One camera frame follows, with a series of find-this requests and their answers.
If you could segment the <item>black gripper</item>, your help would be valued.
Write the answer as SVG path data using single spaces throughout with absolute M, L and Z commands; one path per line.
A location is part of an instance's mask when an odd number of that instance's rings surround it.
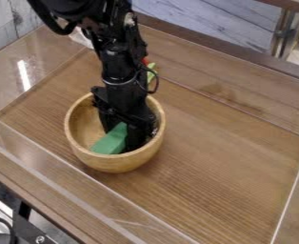
M 147 103 L 150 90 L 148 68 L 135 70 L 103 69 L 104 86 L 94 86 L 95 107 L 102 126 L 110 132 L 123 122 L 127 124 L 126 149 L 140 149 L 155 137 L 159 122 Z

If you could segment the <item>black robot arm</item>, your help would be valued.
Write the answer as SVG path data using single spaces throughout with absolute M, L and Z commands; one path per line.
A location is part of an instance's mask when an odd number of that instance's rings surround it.
M 60 35 L 80 29 L 102 62 L 100 86 L 92 87 L 94 103 L 107 132 L 126 125 L 124 149 L 142 148 L 152 137 L 158 118 L 148 105 L 156 93 L 146 65 L 143 39 L 132 0 L 27 0 L 42 22 Z

